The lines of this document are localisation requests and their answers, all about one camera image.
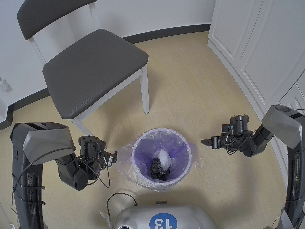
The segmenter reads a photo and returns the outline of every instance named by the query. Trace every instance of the wall outlet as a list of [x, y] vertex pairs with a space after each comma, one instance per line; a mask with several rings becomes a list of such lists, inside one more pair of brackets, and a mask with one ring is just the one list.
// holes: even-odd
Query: wall outlet
[[8, 88], [9, 88], [9, 86], [8, 86], [6, 80], [5, 80], [4, 78], [2, 79], [2, 78], [0, 77], [0, 91], [1, 91], [1, 92], [4, 92], [4, 91], [6, 91]]

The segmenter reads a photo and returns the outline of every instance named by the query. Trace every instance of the gray chair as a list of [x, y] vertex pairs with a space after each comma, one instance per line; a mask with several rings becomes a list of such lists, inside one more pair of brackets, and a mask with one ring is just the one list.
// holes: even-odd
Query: gray chair
[[[140, 78], [144, 112], [149, 112], [148, 54], [115, 34], [101, 29], [97, 0], [26, 0], [17, 13], [26, 40], [43, 64], [51, 98], [63, 119], [70, 119], [85, 135], [81, 122], [136, 78]], [[41, 29], [89, 5], [96, 31], [81, 38], [46, 63], [33, 36]]]

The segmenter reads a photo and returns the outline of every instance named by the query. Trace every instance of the floor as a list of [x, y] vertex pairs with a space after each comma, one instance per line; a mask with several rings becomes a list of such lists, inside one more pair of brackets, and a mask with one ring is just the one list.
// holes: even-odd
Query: floor
[[[271, 226], [285, 200], [285, 185], [271, 145], [252, 158], [242, 153], [227, 155], [212, 150], [200, 139], [219, 135], [221, 124], [230, 117], [247, 114], [249, 129], [260, 122], [230, 73], [207, 46], [208, 32], [171, 36], [136, 44], [149, 54], [148, 81], [150, 112], [143, 112], [140, 81], [135, 80], [104, 105], [84, 124], [107, 142], [107, 151], [129, 143], [143, 132], [157, 127], [172, 128], [196, 144], [202, 159], [201, 168], [193, 167], [172, 190], [158, 193], [139, 187], [109, 170], [111, 184], [105, 188], [99, 181], [82, 191], [73, 190], [60, 181], [55, 162], [44, 164], [42, 197], [44, 221], [51, 228], [108, 228], [100, 212], [106, 213], [106, 201], [116, 192], [135, 196], [140, 205], [153, 205], [156, 200], [169, 204], [192, 203], [202, 206], [220, 229]], [[74, 143], [82, 136], [69, 120], [62, 120], [50, 97], [15, 111], [13, 122], [52, 121], [69, 126]], [[1, 155], [0, 201], [9, 220], [16, 215], [10, 210], [12, 190], [12, 127], [0, 131]], [[107, 173], [102, 172], [104, 181]], [[132, 206], [130, 198], [113, 197], [110, 202], [112, 221], [124, 208]], [[0, 228], [7, 228], [0, 212]]]

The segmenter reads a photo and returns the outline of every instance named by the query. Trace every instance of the chair backrest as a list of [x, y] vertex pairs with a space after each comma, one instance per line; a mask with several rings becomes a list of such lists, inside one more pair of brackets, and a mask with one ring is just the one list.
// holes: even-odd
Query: chair backrest
[[25, 0], [17, 20], [26, 40], [59, 18], [97, 0]]

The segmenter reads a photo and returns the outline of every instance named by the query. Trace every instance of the trash can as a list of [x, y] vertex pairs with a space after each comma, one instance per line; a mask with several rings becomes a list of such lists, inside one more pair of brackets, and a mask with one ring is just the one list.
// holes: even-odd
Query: trash can
[[[166, 151], [171, 159], [165, 181], [153, 179], [150, 167], [159, 152]], [[157, 128], [143, 133], [131, 143], [118, 149], [116, 169], [129, 181], [155, 191], [173, 188], [189, 172], [198, 148], [178, 132]]]

